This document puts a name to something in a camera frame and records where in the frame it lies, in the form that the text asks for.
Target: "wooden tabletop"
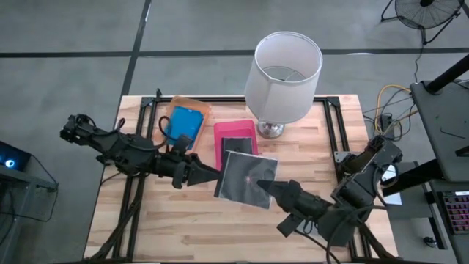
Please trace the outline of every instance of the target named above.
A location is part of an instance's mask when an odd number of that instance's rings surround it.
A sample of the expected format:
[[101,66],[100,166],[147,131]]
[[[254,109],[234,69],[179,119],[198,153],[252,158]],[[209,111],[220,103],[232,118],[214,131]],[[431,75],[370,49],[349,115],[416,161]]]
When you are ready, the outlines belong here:
[[[340,97],[342,114],[351,151],[363,151],[368,136],[357,95]],[[118,119],[126,119],[122,131],[135,133],[141,96],[124,96]],[[160,103],[157,115],[166,114],[167,103]],[[336,141],[341,142],[336,126]],[[215,167],[213,125],[217,122],[255,120],[244,103],[213,103],[209,120],[195,148],[202,162]],[[153,140],[161,142],[158,127]],[[257,137],[259,154],[278,159],[277,180],[294,179],[306,191],[332,202],[330,193],[336,186],[336,174],[325,122],[324,107],[314,103],[301,120],[288,124],[275,140]],[[115,173],[105,170],[103,178]],[[97,199],[95,214],[85,250],[93,255],[117,225],[125,177],[104,183]],[[249,261],[304,262],[324,261],[325,252],[311,241],[291,234],[288,238],[276,229],[287,217],[272,201],[270,209],[230,202],[213,196],[216,182],[203,183],[182,190],[171,186],[171,178],[147,178],[141,207],[134,261]],[[396,255],[396,246],[388,214],[374,210],[367,221],[382,245]],[[324,245],[325,240],[314,236]],[[350,260],[347,248],[333,248],[339,260]]]

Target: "white lampshade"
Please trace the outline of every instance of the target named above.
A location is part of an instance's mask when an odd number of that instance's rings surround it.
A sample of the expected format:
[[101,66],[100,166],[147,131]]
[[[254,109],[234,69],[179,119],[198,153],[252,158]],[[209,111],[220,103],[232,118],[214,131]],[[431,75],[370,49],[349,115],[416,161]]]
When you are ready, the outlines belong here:
[[322,54],[294,32],[268,35],[256,47],[245,100],[259,121],[287,124],[304,117],[314,99]]

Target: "lamp base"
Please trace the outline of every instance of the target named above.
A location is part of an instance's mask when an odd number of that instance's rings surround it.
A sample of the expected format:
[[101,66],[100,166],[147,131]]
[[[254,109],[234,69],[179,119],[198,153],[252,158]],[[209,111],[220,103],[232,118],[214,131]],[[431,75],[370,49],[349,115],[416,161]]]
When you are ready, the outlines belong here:
[[282,124],[272,124],[269,122],[261,122],[257,123],[257,132],[259,135],[265,139],[276,139],[278,138],[285,129],[285,125]]

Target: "gray floor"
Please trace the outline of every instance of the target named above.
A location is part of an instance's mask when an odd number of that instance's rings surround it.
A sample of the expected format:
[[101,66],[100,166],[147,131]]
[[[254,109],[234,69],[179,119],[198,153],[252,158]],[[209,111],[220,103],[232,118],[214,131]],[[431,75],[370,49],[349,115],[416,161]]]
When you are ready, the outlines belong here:
[[[254,49],[262,37],[279,30],[306,34],[323,49],[420,48],[418,31],[398,21],[378,23],[386,4],[385,0],[153,0],[141,50]],[[143,6],[144,0],[3,0],[0,52],[131,51]],[[468,47],[468,31],[463,13],[428,47]],[[317,93],[358,94],[362,109],[373,109],[382,86],[413,82],[417,56],[326,55]],[[435,77],[463,56],[424,54],[419,80]],[[152,95],[159,87],[167,95],[242,94],[251,60],[250,56],[139,58],[129,93]],[[128,58],[0,59],[0,140],[37,155],[60,182],[52,220],[30,221],[23,228],[16,263],[81,258],[103,168],[95,152],[64,142],[59,130],[68,115],[77,112],[93,116],[99,126],[109,129],[128,65]],[[400,115],[410,105],[411,100],[406,100],[388,110]],[[411,132],[398,142],[404,160],[428,161],[433,158],[432,148],[422,136],[420,117],[411,121]],[[390,217],[399,256],[455,263],[451,251],[422,244],[421,237],[430,234],[425,219]]]

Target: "pink container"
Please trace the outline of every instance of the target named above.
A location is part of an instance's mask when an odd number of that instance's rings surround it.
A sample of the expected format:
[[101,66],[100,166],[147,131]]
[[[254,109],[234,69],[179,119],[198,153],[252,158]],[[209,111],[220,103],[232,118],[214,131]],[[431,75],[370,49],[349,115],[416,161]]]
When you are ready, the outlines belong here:
[[256,140],[256,127],[253,120],[218,122],[213,126],[213,135],[215,136],[215,158],[217,170],[221,169],[222,138],[252,138],[252,153],[254,155],[259,155]]

